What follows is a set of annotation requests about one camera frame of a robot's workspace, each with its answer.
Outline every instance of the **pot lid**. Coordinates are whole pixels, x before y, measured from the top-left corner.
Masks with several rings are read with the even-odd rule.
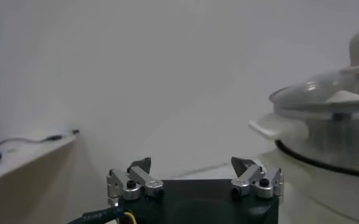
[[[359,111],[359,33],[350,41],[350,66],[316,75],[270,96],[275,107],[288,110],[351,113]]]

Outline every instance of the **cable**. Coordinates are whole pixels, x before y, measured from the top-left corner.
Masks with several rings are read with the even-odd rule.
[[[132,213],[130,213],[130,212],[124,212],[124,215],[128,216],[128,217],[131,219],[132,224],[137,224],[136,218],[135,218],[135,216],[134,216]]]
[[[79,130],[72,130],[71,135],[76,135],[78,133],[79,133]],[[5,143],[8,143],[8,142],[26,142],[26,143],[30,143],[30,144],[40,144],[40,143],[44,143],[44,142],[58,141],[67,136],[69,136],[69,135],[50,135],[41,140],[28,139],[28,138],[7,138],[7,139],[0,141],[0,146]]]

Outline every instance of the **black screw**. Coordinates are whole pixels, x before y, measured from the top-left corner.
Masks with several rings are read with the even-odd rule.
[[[238,187],[234,187],[230,191],[230,194],[234,200],[239,200],[241,198],[240,193],[241,193],[241,190]]]
[[[157,189],[155,192],[156,199],[160,200],[165,196],[165,190]]]
[[[128,182],[126,182],[126,188],[128,189],[133,189],[136,187],[136,181],[134,180],[129,180]]]
[[[268,187],[270,184],[270,181],[265,179],[265,178],[262,178],[260,181],[259,181],[259,186],[261,187]]]

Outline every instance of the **white shelf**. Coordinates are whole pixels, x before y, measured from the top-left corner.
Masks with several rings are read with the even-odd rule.
[[[1,151],[0,178],[36,159],[72,143],[73,141],[75,141],[75,136],[69,136],[58,141],[42,144],[19,144],[18,148],[13,150],[8,150],[7,152]]]

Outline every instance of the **black cable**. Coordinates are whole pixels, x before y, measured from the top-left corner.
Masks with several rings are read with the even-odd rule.
[[[79,130],[72,130],[72,132],[71,132],[72,135],[76,135],[78,133],[79,133]],[[7,139],[0,141],[0,146],[5,143],[8,143],[8,142],[26,142],[26,143],[30,143],[30,144],[40,144],[40,143],[44,143],[44,142],[58,141],[67,136],[68,135],[50,135],[41,140],[29,139],[29,138],[7,138]]]
[[[120,207],[108,208],[93,212],[86,212],[68,224],[105,224],[124,216],[124,210]]]

